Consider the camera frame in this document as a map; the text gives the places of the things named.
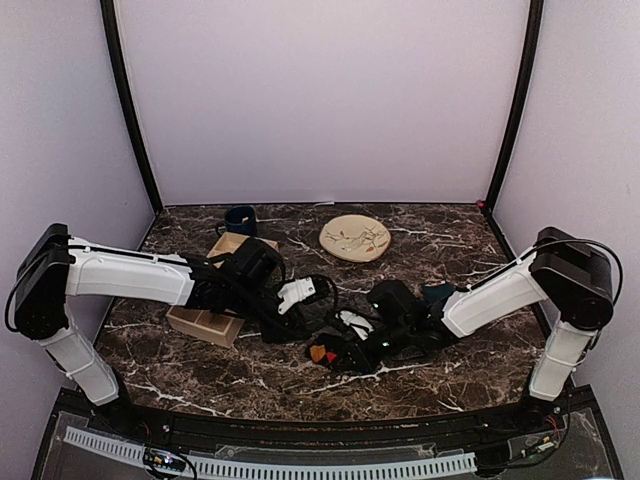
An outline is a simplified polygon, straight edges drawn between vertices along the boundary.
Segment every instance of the wooden crate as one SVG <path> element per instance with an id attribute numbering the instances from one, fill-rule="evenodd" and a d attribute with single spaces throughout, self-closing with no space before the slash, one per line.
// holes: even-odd
<path id="1" fill-rule="evenodd" d="M 222 253 L 233 253 L 247 238 L 249 237 L 246 235 L 225 232 L 211 249 L 208 256 L 214 257 Z M 276 242 L 261 240 L 276 250 L 278 249 Z M 233 345 L 233 341 L 244 324 L 244 320 L 240 318 L 211 313 L 206 310 L 187 310 L 182 307 L 171 307 L 167 312 L 167 319 L 171 326 L 179 332 L 227 348 Z"/>

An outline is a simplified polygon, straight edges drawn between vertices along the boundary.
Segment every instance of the mug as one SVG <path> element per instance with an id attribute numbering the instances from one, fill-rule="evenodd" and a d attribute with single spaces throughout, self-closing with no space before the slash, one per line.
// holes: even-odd
<path id="1" fill-rule="evenodd" d="M 216 233 L 219 237 L 222 236 L 220 233 L 222 227 L 227 232 L 255 237 L 258 234 L 256 211 L 249 205 L 232 207 L 224 214 L 224 221 L 216 224 Z"/>

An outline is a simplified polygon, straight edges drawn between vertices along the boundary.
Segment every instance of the beige plate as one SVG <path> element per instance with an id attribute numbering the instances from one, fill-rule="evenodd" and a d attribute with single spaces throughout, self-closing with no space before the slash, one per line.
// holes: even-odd
<path id="1" fill-rule="evenodd" d="M 379 221 L 364 215 L 343 215 L 320 232 L 320 245 L 331 255 L 349 262 L 372 262 L 391 244 L 391 234 Z"/>

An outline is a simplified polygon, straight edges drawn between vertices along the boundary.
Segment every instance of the white wall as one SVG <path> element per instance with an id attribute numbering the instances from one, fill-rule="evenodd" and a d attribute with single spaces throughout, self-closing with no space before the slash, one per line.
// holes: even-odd
<path id="1" fill-rule="evenodd" d="M 165 203 L 484 197 L 527 0 L 117 4 Z"/>
<path id="2" fill-rule="evenodd" d="M 545 2 L 531 90 L 496 211 L 516 250 L 556 225 L 622 257 L 613 322 L 580 367 L 640 476 L 640 4 Z"/>
<path id="3" fill-rule="evenodd" d="M 97 1 L 0 2 L 0 300 L 53 222 L 135 247 L 152 219 L 109 64 Z M 76 302 L 93 336 L 105 301 Z M 63 377 L 0 328 L 2 478 L 29 478 Z"/>

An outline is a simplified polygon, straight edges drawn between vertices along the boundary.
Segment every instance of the mug handle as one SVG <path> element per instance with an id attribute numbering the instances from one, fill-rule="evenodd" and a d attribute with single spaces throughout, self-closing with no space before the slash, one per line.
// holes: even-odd
<path id="1" fill-rule="evenodd" d="M 227 227 L 226 227 L 224 222 L 216 223 L 215 229 L 216 229 L 216 233 L 218 234 L 219 237 L 221 237 L 222 233 L 224 233 L 224 232 L 220 233 L 220 228 L 222 228 L 222 227 L 225 227 L 225 230 L 227 229 Z"/>

